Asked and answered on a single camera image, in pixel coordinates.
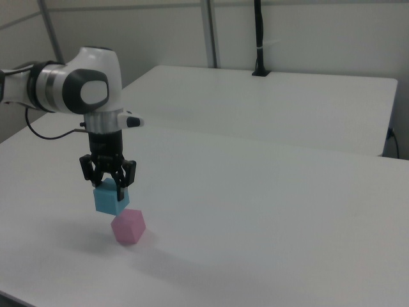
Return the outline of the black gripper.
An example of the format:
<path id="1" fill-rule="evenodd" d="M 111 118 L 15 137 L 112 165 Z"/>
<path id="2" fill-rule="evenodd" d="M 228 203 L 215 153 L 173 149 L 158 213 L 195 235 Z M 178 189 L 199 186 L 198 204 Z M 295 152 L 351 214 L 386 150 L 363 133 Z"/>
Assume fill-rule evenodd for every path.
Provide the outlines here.
<path id="1" fill-rule="evenodd" d="M 117 201 L 122 201 L 125 189 L 134 183 L 137 169 L 135 161 L 124 160 L 122 131 L 107 134 L 89 133 L 88 138 L 91 155 L 79 158 L 85 180 L 89 180 L 93 187 L 98 187 L 102 183 L 104 173 L 94 164 L 114 163 L 109 173 L 114 180 Z"/>

